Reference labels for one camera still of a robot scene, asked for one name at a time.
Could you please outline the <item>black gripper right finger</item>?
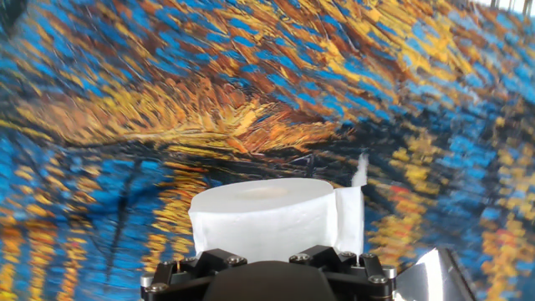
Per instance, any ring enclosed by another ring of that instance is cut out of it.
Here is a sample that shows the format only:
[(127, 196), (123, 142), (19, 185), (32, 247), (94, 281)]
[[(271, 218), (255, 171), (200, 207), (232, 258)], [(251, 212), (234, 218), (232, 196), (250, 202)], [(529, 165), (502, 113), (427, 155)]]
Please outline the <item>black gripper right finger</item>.
[(317, 245), (295, 253), (288, 262), (317, 270), (337, 300), (393, 301), (395, 298), (396, 271), (384, 268), (373, 253), (337, 253), (333, 247)]

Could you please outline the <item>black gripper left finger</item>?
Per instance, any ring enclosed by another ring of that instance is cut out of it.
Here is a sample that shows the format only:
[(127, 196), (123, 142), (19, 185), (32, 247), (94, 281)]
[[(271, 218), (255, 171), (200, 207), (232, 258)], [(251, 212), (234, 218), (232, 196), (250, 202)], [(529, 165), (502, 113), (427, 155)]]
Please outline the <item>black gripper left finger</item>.
[(140, 300), (203, 300), (219, 272), (246, 264), (244, 257), (221, 249), (205, 251), (180, 261), (160, 262), (153, 273), (146, 273), (140, 278)]

